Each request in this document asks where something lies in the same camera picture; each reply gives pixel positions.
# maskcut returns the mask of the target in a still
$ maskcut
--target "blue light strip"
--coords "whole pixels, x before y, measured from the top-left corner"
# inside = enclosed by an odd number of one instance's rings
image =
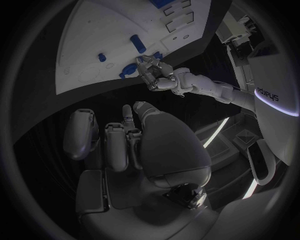
[[[290,116],[294,116],[294,117],[299,117],[299,113],[285,111],[285,110],[283,110],[283,109],[281,109],[281,108],[279,108],[279,107],[277,107],[277,106],[274,106],[273,104],[269,103],[268,101],[264,100],[264,99],[263,99],[261,96],[259,96],[259,94],[256,92],[256,89],[254,90],[254,94],[255,94],[255,96],[256,96],[259,100],[263,101],[265,104],[269,105],[270,107],[272,107],[272,108],[274,108],[274,109],[276,109],[276,110],[278,110],[278,111],[280,111],[280,112],[282,112],[282,113],[284,113],[284,114],[287,114],[287,115],[290,115]]]

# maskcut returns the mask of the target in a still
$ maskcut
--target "blue control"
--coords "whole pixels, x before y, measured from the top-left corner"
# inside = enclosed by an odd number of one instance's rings
[[[100,54],[98,55],[98,58],[99,58],[99,60],[100,60],[101,63],[103,63],[103,62],[106,61],[106,56],[104,56],[103,53],[100,53]]]
[[[153,56],[156,58],[156,59],[159,59],[159,60],[162,60],[163,59],[163,55],[157,51],[156,53],[153,54]]]
[[[175,0],[150,0],[150,2],[158,9],[166,6],[167,4],[169,4],[173,1],[175,1]]]
[[[119,74],[121,79],[125,79],[125,75],[131,75],[133,74],[138,68],[138,65],[136,63],[132,63],[124,67],[122,73]]]
[[[144,44],[142,43],[141,39],[139,38],[138,35],[133,35],[130,38],[130,41],[132,41],[133,45],[135,46],[135,48],[137,49],[137,51],[142,54],[146,51],[146,47],[144,46]]]

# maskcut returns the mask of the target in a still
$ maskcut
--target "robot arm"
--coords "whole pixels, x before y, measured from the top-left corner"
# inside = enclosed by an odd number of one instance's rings
[[[246,91],[234,90],[227,83],[215,83],[203,75],[194,75],[188,68],[173,68],[155,59],[154,56],[137,58],[138,72],[151,91],[171,90],[184,97],[184,93],[207,95],[224,104],[235,104],[255,113],[254,95]],[[154,76],[162,74],[164,78]]]

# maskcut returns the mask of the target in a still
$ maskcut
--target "white light strip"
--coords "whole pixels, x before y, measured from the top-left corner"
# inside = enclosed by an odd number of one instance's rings
[[[266,100],[264,100],[261,96],[259,96],[259,94],[256,92],[256,89],[254,90],[254,94],[255,96],[257,96],[257,98],[261,101],[263,101],[265,104],[269,105],[270,107],[284,113],[284,114],[288,114],[288,115],[291,115],[291,116],[294,116],[294,117],[298,117],[299,116],[299,113],[295,113],[295,112],[289,112],[289,111],[285,111],[277,106],[274,106],[272,105],[271,103],[267,102]]]
[[[247,199],[251,197],[257,185],[258,183],[255,181],[255,179],[253,179],[248,191],[246,192],[245,196],[242,199]]]
[[[214,138],[218,135],[218,133],[221,131],[221,129],[224,127],[225,123],[227,122],[227,120],[229,119],[229,117],[225,118],[223,120],[223,122],[221,123],[221,125],[216,129],[216,131],[213,133],[213,135],[207,140],[206,143],[203,144],[203,147],[206,148],[211,142],[212,140],[214,140]]]

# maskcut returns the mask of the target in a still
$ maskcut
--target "cable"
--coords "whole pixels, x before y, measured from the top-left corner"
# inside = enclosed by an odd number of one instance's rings
[[[228,84],[228,85],[230,85],[230,86],[232,86],[232,87],[234,87],[234,88],[236,88],[236,89],[239,89],[239,90],[241,90],[241,91],[243,91],[243,92],[247,92],[247,93],[249,93],[249,94],[251,94],[251,95],[254,96],[254,93],[253,93],[253,92],[247,91],[247,90],[244,90],[244,89],[241,89],[241,88],[239,88],[239,87],[237,87],[237,86],[233,86],[233,85],[230,84],[230,83],[227,83],[227,82],[224,82],[224,81],[213,81],[213,82],[214,82],[214,83]]]

